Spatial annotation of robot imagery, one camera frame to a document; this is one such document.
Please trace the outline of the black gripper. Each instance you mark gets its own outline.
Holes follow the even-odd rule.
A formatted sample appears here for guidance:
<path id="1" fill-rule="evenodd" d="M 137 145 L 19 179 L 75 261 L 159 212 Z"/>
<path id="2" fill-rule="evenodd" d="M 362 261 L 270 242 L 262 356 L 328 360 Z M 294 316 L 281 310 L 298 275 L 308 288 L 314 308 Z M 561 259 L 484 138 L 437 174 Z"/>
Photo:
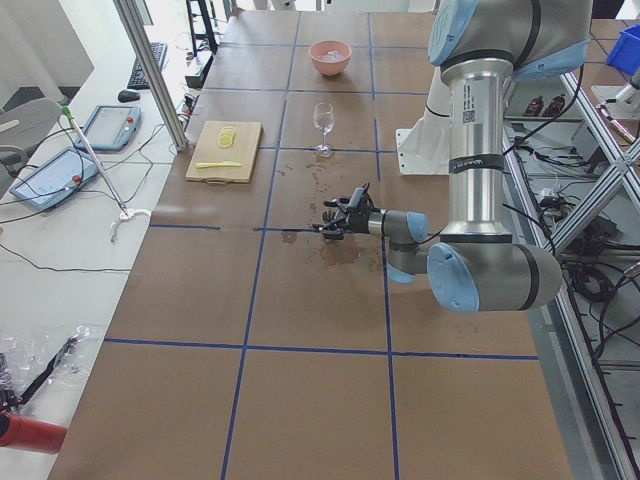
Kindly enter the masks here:
<path id="1" fill-rule="evenodd" d="M 328 212 L 343 212 L 345 219 L 343 225 L 336 223 L 318 224 L 314 223 L 312 228 L 319 232 L 325 240 L 343 240 L 345 230 L 369 234 L 369 218 L 372 210 L 369 206 L 349 206 L 350 198 L 339 196 L 323 202 Z"/>

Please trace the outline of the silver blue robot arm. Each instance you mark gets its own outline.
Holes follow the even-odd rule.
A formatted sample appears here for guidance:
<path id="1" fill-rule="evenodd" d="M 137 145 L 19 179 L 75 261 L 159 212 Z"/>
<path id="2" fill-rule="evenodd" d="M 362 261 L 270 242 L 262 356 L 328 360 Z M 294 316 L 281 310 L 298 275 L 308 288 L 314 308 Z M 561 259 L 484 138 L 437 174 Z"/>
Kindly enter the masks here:
<path id="1" fill-rule="evenodd" d="M 587 55 L 588 1 L 442 1 L 428 58 L 450 92 L 449 221 L 431 243 L 424 214 L 377 208 L 366 187 L 326 204 L 317 230 L 389 244 L 387 273 L 426 274 L 440 305 L 456 312 L 518 311 L 549 303 L 562 273 L 547 251 L 517 244 L 502 224 L 502 121 L 508 81 L 553 77 Z"/>

